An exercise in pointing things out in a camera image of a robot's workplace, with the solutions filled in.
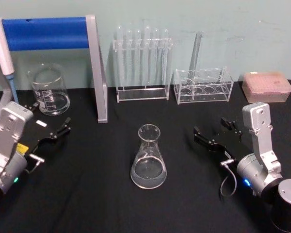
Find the light blue wall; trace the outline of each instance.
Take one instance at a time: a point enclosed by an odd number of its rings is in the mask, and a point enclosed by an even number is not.
[[[168,28],[172,69],[188,69],[194,35],[205,36],[200,67],[228,66],[234,80],[247,71],[281,70],[291,79],[291,0],[0,0],[3,18],[76,17],[95,14],[109,86],[110,44],[120,24]],[[90,86],[88,50],[12,54],[16,86],[29,89],[26,71],[35,62],[57,62],[68,88]]]

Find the test tube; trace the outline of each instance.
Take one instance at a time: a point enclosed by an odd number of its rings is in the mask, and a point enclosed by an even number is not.
[[[117,62],[118,62],[118,70],[119,70],[119,78],[120,78],[120,85],[123,87],[124,90],[124,56],[123,56],[123,28],[119,26],[116,32],[117,36],[117,47],[118,47],[118,55],[117,55]]]
[[[165,29],[162,35],[163,38],[163,51],[162,51],[162,84],[166,84],[166,68],[168,58],[168,30]]]
[[[136,36],[135,36],[136,44],[135,44],[135,56],[134,56],[134,61],[135,61],[135,77],[134,79],[137,80],[137,83],[139,82],[140,79],[140,43],[141,43],[141,31],[137,30],[136,31]]]
[[[203,36],[202,32],[196,33],[189,70],[196,70],[196,64],[197,64],[198,53],[199,53],[200,42],[201,42],[202,36]]]
[[[143,52],[143,66],[142,66],[142,80],[146,82],[146,86],[149,84],[148,82],[148,69],[149,69],[149,44],[150,44],[150,26],[145,27],[145,46]]]
[[[126,86],[131,85],[131,45],[132,45],[132,32],[127,30],[126,34]]]
[[[149,81],[150,78],[153,77],[155,80],[155,84],[157,82],[156,80],[156,62],[157,62],[157,47],[158,47],[158,42],[159,42],[159,30],[156,28],[154,29],[153,32],[153,48],[151,50],[151,60],[150,60],[150,75],[149,75]]]

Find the pipette tip box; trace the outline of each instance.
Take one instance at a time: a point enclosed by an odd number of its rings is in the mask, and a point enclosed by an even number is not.
[[[285,102],[291,85],[281,72],[249,72],[244,75],[242,89],[249,103]]]

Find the glass beaker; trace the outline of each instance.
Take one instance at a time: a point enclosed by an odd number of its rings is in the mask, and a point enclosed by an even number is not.
[[[140,127],[138,135],[142,142],[131,167],[130,177],[140,188],[156,188],[165,181],[167,176],[166,166],[158,146],[161,131],[155,125],[146,124]]]
[[[28,71],[34,95],[42,113],[56,116],[70,106],[63,69],[58,64],[40,64]]]

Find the blue bar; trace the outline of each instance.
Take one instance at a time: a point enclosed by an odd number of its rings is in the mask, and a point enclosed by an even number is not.
[[[85,17],[2,20],[10,51],[88,48]]]

